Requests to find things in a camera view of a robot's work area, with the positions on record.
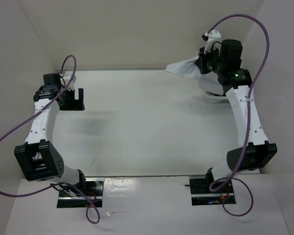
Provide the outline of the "white skirt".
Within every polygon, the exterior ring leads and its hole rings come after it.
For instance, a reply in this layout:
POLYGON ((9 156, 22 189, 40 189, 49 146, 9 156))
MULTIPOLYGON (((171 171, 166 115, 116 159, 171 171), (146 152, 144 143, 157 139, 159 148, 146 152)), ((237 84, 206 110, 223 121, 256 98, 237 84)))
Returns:
POLYGON ((166 66, 165 71, 184 77, 192 78, 198 82, 198 86, 204 92, 216 95, 223 95, 223 88, 218 82, 218 76, 213 72, 201 74, 199 68, 195 65, 195 61, 199 56, 191 59, 183 60, 166 66))

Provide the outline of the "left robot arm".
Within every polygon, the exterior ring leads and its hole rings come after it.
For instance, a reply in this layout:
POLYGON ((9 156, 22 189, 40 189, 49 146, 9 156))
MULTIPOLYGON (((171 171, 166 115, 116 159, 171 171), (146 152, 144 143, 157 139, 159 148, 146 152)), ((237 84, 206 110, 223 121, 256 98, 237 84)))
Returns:
POLYGON ((64 164, 52 143, 54 124, 59 111, 83 111, 84 90, 75 97, 74 80, 67 75, 45 74, 44 85, 33 96, 35 114, 24 144, 16 146, 14 155, 28 181, 53 181, 69 183, 75 195, 86 193, 88 184, 79 169, 64 164))

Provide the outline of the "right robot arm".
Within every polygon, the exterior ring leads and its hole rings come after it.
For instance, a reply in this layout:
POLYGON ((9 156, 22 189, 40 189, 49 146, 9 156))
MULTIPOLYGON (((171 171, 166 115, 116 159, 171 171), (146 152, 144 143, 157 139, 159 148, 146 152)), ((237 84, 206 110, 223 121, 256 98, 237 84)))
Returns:
POLYGON ((241 171, 264 168, 277 153, 260 122, 255 105, 250 72, 241 67, 243 46, 237 40, 213 40, 199 51, 195 64, 202 75, 214 73, 232 108, 239 147, 227 152, 224 163, 208 169, 205 188, 216 192, 230 176, 241 171))

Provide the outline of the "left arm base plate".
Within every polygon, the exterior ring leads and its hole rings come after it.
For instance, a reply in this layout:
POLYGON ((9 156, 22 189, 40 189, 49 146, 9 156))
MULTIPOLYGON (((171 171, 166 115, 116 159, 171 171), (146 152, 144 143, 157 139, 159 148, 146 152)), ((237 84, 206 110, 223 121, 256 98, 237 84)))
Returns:
MULTIPOLYGON (((86 177, 85 188, 81 189, 83 194, 91 200, 97 208, 102 207, 104 189, 104 178, 86 177)), ((76 189, 69 186, 59 188, 57 208, 87 208, 88 200, 76 189)))

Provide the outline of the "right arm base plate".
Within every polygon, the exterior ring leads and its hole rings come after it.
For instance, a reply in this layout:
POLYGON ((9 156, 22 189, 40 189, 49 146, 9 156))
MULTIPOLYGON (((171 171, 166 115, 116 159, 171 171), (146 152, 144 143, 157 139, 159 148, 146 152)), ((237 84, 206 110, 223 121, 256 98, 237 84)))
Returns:
POLYGON ((185 187, 190 190, 193 206, 221 205, 223 199, 226 199, 224 204, 236 204, 232 182, 217 192, 211 192, 205 178, 190 177, 185 187))

